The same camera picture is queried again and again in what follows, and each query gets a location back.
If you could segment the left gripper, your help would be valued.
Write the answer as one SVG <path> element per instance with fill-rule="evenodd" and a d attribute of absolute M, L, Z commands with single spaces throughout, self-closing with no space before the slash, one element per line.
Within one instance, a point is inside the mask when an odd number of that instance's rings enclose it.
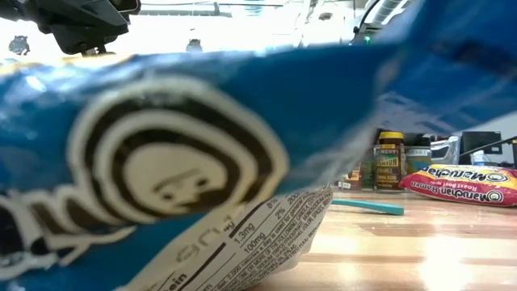
<path fill-rule="evenodd" d="M 27 0 L 23 13 L 44 34 L 54 36 L 63 53 L 84 54 L 128 32 L 129 16 L 141 0 Z"/>

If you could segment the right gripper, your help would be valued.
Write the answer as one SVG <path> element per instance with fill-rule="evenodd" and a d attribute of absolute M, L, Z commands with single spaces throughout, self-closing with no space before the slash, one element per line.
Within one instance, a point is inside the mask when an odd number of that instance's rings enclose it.
<path fill-rule="evenodd" d="M 371 44 L 372 39 L 380 31 L 380 24 L 363 23 L 353 28 L 354 36 L 350 44 Z"/>

